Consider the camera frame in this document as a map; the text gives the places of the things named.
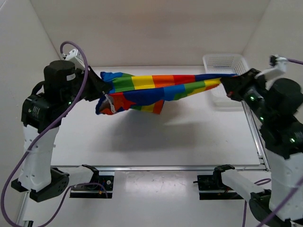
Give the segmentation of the rainbow striped shorts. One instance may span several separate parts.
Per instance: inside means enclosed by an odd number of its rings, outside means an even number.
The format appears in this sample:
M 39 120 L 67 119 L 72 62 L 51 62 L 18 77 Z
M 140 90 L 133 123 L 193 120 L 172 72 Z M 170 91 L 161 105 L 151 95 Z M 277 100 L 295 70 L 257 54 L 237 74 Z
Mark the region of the rainbow striped shorts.
M 129 109 L 160 114 L 165 102 L 179 100 L 220 85 L 233 74 L 135 76 L 122 72 L 101 72 L 111 90 L 99 99 L 96 114 L 113 115 Z

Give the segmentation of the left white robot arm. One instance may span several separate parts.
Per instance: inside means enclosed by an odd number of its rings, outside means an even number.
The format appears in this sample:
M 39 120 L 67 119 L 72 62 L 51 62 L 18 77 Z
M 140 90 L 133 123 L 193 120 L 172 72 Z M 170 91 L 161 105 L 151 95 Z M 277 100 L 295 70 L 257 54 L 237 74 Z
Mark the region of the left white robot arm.
M 29 191 L 29 197 L 42 202 L 61 195 L 66 188 L 84 184 L 95 189 L 99 184 L 98 171 L 81 165 L 65 171 L 51 167 L 55 137 L 64 112 L 76 103 L 76 95 L 84 88 L 79 100 L 94 101 L 111 89 L 91 67 L 76 68 L 71 61 L 58 60 L 44 68 L 44 81 L 39 82 L 22 106 L 21 121 L 25 136 L 26 158 L 18 179 L 11 187 L 18 192 Z

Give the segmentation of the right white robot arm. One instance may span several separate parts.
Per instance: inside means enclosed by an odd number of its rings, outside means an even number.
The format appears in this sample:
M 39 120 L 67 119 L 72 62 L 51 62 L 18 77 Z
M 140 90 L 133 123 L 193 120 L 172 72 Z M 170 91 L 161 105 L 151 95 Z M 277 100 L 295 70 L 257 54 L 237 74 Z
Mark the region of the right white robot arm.
M 255 69 L 223 77 L 227 96 L 245 102 L 261 122 L 260 134 L 267 149 L 271 189 L 243 177 L 233 166 L 218 166 L 213 185 L 231 188 L 250 207 L 259 226 L 289 227 L 303 222 L 303 125 L 294 114 L 303 102 L 300 85 L 276 78 L 270 88 L 267 77 Z

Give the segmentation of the white plastic mesh basket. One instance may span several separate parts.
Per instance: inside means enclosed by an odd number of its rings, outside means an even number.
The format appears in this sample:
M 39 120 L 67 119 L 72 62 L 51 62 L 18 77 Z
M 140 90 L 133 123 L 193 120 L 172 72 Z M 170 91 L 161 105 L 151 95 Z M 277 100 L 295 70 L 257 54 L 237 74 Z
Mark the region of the white plastic mesh basket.
M 242 55 L 232 53 L 206 54 L 203 56 L 203 64 L 205 72 L 211 74 L 241 75 L 249 69 Z M 207 96 L 211 106 L 217 111 L 238 112 L 243 110 L 240 102 L 232 101 L 226 96 L 223 85 L 207 91 Z

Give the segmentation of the aluminium front rail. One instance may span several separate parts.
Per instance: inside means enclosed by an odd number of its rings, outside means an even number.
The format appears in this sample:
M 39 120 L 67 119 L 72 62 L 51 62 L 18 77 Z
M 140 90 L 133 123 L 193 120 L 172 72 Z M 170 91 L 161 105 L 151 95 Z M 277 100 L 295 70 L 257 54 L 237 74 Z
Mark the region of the aluminium front rail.
M 215 166 L 94 166 L 99 171 L 213 171 Z M 234 166 L 240 171 L 267 171 L 265 165 Z

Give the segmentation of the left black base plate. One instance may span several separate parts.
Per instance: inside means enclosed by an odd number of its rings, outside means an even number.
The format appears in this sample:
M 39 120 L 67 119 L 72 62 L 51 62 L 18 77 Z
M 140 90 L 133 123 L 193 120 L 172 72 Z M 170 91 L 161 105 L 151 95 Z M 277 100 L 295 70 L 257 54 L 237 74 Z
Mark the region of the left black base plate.
M 113 196 L 115 172 L 99 172 L 98 180 L 94 180 L 99 185 L 77 185 L 70 190 L 70 198 L 75 199 L 111 199 Z

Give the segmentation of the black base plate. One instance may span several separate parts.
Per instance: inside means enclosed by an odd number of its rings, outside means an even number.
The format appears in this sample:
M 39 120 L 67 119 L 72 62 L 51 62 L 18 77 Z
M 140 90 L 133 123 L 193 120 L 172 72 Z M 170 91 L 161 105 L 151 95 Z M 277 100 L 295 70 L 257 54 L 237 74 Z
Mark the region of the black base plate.
M 70 190 L 70 198 L 75 199 L 111 199 L 113 196 L 115 172 L 99 172 L 98 180 L 94 180 L 99 185 L 77 185 Z
M 234 190 L 227 186 L 218 187 L 212 175 L 198 175 L 193 184 L 198 186 L 201 201 L 242 200 Z

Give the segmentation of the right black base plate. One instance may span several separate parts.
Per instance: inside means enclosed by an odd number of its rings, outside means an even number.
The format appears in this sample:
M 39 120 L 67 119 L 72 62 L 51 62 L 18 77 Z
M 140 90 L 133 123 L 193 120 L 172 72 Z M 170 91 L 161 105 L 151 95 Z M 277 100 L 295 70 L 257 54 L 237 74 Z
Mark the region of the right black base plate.
M 234 190 L 227 186 L 218 187 L 212 175 L 198 175 L 193 184 L 198 186 L 201 201 L 242 200 Z

